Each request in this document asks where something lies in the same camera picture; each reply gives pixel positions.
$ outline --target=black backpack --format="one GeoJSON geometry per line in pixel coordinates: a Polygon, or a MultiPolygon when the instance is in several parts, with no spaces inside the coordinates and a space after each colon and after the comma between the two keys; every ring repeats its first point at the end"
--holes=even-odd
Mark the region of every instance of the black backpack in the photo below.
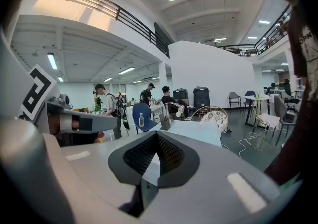
{"type": "Polygon", "coordinates": [[[124,116],[126,115],[126,112],[125,112],[125,108],[124,108],[124,104],[123,102],[121,101],[120,98],[118,97],[115,97],[113,94],[111,93],[108,93],[107,95],[110,95],[113,97],[113,99],[115,99],[116,101],[116,110],[117,112],[114,112],[114,115],[113,116],[117,116],[117,117],[121,117],[121,116],[124,116]]]}

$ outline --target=railing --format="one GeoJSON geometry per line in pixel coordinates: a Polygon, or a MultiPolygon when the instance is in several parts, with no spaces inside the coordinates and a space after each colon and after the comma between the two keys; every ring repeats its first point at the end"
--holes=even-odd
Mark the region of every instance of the railing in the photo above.
{"type": "Polygon", "coordinates": [[[270,27],[255,45],[240,44],[220,46],[218,48],[222,48],[240,56],[259,56],[287,35],[287,25],[291,11],[292,9],[288,5],[272,27],[270,27]]]}
{"type": "Polygon", "coordinates": [[[161,36],[154,34],[147,26],[145,26],[140,20],[134,17],[127,10],[123,9],[121,6],[109,1],[109,0],[66,0],[75,2],[77,4],[86,6],[88,8],[102,12],[116,21],[120,21],[138,32],[144,38],[146,38],[150,43],[154,44],[160,51],[169,57],[168,45],[166,45],[161,36]]]}

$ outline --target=man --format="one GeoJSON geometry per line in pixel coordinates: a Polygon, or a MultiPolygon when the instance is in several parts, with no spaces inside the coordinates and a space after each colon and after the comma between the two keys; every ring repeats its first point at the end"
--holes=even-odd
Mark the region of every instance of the man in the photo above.
{"type": "MultiPolygon", "coordinates": [[[[161,100],[162,100],[164,106],[167,103],[177,103],[175,101],[175,99],[170,96],[170,87],[169,86],[165,86],[164,88],[162,88],[162,91],[163,91],[163,97],[161,100]]],[[[188,113],[187,104],[182,99],[178,100],[178,104],[184,106],[184,116],[185,116],[185,118],[188,118],[189,113],[188,113]]]]}
{"type": "Polygon", "coordinates": [[[144,103],[149,106],[149,101],[151,99],[151,93],[150,91],[154,88],[154,85],[152,83],[148,84],[148,87],[146,90],[144,90],[143,93],[143,98],[144,98],[144,103]]]}
{"type": "Polygon", "coordinates": [[[316,17],[306,0],[285,0],[293,8],[288,22],[288,36],[294,61],[295,75],[306,82],[302,105],[289,139],[282,151],[265,170],[279,185],[298,173],[299,179],[309,182],[316,166],[315,143],[318,113],[318,39],[316,17]]]}
{"type": "Polygon", "coordinates": [[[106,111],[104,115],[105,116],[112,115],[113,117],[117,119],[117,126],[113,129],[114,136],[115,136],[115,139],[121,138],[121,130],[120,130],[121,117],[118,114],[116,99],[111,94],[107,94],[107,91],[105,90],[105,87],[102,84],[98,84],[95,87],[95,91],[97,92],[98,95],[106,95],[106,105],[108,110],[106,111]]]}

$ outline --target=desk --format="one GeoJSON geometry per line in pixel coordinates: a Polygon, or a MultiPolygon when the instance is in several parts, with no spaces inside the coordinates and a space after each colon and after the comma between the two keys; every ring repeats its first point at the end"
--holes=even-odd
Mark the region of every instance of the desk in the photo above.
{"type": "MultiPolygon", "coordinates": [[[[255,96],[245,96],[245,99],[248,99],[248,100],[249,100],[248,114],[247,114],[247,118],[246,118],[245,124],[246,124],[246,125],[250,125],[250,126],[254,126],[254,124],[248,123],[248,119],[249,119],[250,112],[251,112],[251,109],[252,109],[253,101],[256,100],[256,97],[255,97],[255,96]]],[[[267,112],[268,112],[268,114],[269,114],[269,112],[270,112],[270,109],[269,109],[269,100],[270,100],[270,99],[271,99],[270,96],[262,96],[262,97],[260,97],[260,98],[257,99],[257,100],[267,100],[267,103],[268,103],[267,112]]]]}

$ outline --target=plastic bottle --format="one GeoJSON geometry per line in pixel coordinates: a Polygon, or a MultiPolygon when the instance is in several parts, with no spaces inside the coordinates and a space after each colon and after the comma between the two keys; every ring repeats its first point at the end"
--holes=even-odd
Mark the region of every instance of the plastic bottle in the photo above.
{"type": "Polygon", "coordinates": [[[143,127],[144,126],[144,117],[143,114],[140,113],[140,117],[139,117],[139,127],[143,127]]]}

